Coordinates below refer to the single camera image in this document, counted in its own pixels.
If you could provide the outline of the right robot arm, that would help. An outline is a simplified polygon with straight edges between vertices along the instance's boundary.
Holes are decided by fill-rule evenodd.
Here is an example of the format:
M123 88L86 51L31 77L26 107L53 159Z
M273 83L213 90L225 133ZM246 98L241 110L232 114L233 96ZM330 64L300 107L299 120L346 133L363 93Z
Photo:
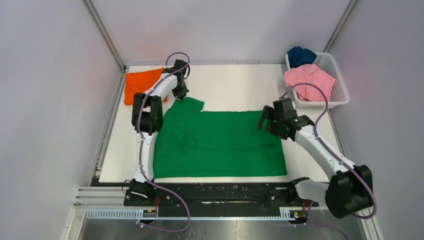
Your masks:
M325 205L338 219L356 216L359 211L372 208L377 212L373 192L372 172L366 165L358 166L347 159L317 131L314 122L306 115L299 116L291 105L264 106L257 129L265 129L275 137L291 139L304 148L318 163L329 182L317 182L308 177L298 178L294 188L287 191L287 201L293 206L306 199Z

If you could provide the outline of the white plastic laundry basket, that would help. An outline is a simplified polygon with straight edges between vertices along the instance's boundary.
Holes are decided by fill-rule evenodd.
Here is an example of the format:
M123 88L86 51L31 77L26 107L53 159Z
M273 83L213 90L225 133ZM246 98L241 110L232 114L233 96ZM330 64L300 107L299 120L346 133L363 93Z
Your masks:
M314 53L316 54L316 58L313 63L335 79L331 88L328 108L331 109L339 105L346 105L350 97L334 57L328 52L314 51ZM300 100L294 88L290 90L288 95L291 96L292 101L295 103L295 107L298 109L323 109L325 107L325 102L322 101Z

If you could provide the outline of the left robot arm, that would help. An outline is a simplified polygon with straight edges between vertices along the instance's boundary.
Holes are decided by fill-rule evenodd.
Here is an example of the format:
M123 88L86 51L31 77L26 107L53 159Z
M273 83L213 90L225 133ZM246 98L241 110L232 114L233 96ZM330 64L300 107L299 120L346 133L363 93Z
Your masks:
M131 194L144 206L155 200L153 160L155 141L164 124L163 100L169 93L183 99L189 92L185 83L190 73L189 63L177 59L172 67L164 68L158 80L143 93L133 97L131 123L136 131L137 162L130 181Z

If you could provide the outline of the green t-shirt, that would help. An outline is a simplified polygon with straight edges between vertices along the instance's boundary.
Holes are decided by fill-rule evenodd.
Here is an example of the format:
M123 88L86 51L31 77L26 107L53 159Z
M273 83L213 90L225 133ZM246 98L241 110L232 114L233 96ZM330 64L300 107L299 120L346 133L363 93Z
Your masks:
M186 97L166 111L155 140L155 178L287 175L282 141L256 128L260 111L205 111L204 105Z

